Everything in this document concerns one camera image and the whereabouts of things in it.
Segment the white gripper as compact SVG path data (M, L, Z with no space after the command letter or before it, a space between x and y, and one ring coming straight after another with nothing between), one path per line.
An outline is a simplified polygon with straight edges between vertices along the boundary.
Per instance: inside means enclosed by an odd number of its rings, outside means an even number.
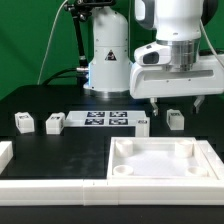
M197 96L194 112L199 113L205 97L224 92L224 68L214 56L200 57L190 71L166 71L163 66L135 63L130 76L130 94L135 99L150 98L154 116L157 98Z

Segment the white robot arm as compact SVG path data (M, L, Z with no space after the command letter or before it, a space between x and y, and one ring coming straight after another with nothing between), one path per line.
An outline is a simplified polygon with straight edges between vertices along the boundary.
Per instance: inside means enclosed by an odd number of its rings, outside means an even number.
M199 54L205 35L206 0L135 0L135 18L156 30L156 40L128 58L126 20L111 8L94 11L94 58L89 64L91 95L109 98L129 92L135 99L194 96L198 108L206 95L224 92L224 55Z

